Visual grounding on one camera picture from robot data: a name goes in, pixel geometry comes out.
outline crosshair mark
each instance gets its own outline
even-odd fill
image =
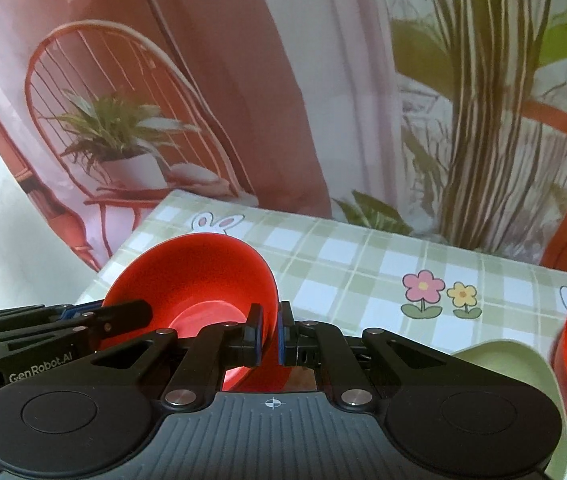
[[[268,408],[274,410],[275,408],[279,408],[282,404],[285,404],[285,402],[281,402],[281,400],[273,397],[272,399],[262,402],[262,404],[265,404]]]

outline flower print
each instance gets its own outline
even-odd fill
[[[429,270],[421,270],[419,274],[406,274],[403,284],[407,288],[406,298],[408,301],[425,301],[435,304],[441,300],[440,292],[445,288],[445,283],[435,278]]]
[[[477,289],[473,285],[455,282],[452,288],[446,290],[446,294],[455,306],[452,313],[459,319],[476,319],[481,316],[481,309],[476,306]]]
[[[442,308],[434,305],[441,300],[440,292],[445,288],[445,283],[435,278],[429,270],[420,270],[418,274],[406,274],[403,277],[406,287],[406,298],[408,301],[419,301],[417,306],[413,303],[401,305],[401,312],[412,319],[433,319],[441,314]]]
[[[477,290],[472,285],[464,285],[461,282],[455,282],[452,288],[449,288],[446,293],[448,297],[452,299],[452,304],[457,308],[477,305]]]

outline green checkered tablecloth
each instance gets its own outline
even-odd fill
[[[181,191],[151,213],[79,301],[103,298],[132,260],[168,238],[192,232],[193,226],[225,231],[248,242],[270,265],[279,297],[292,303],[297,319],[331,322],[347,335],[380,326],[444,352],[506,338],[547,357],[566,318],[560,293],[567,286],[565,272]],[[432,273],[431,283],[441,289],[438,298],[428,298],[430,303],[407,301],[403,278],[422,270]],[[422,278],[431,277],[426,273]],[[437,278],[445,287],[433,281]],[[476,291],[476,306],[455,308],[447,291],[457,282],[472,285],[464,290],[470,296]],[[410,303],[406,312],[412,317],[402,310]],[[441,307],[438,316],[415,319],[433,306]],[[468,317],[478,313],[474,319]]]

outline red chair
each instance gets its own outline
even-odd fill
[[[87,160],[61,153],[73,134],[53,117],[74,111],[64,95],[70,90],[90,101],[113,93],[141,104],[158,105],[166,118],[194,124],[199,131],[166,134],[168,146],[159,148],[172,166],[194,164],[228,183],[229,198],[254,194],[230,137],[205,104],[196,85],[170,57],[135,30],[114,22],[86,20],[52,31],[30,59],[25,96],[32,121],[69,179],[86,195],[86,205],[100,208],[102,235],[108,255],[106,215],[109,208],[131,208],[132,228],[173,189],[188,189],[166,175],[164,189],[126,189],[99,163],[88,171]]]

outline white flower pot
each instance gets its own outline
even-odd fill
[[[111,179],[125,189],[164,189],[167,186],[156,158],[150,153],[102,162],[101,165]]]

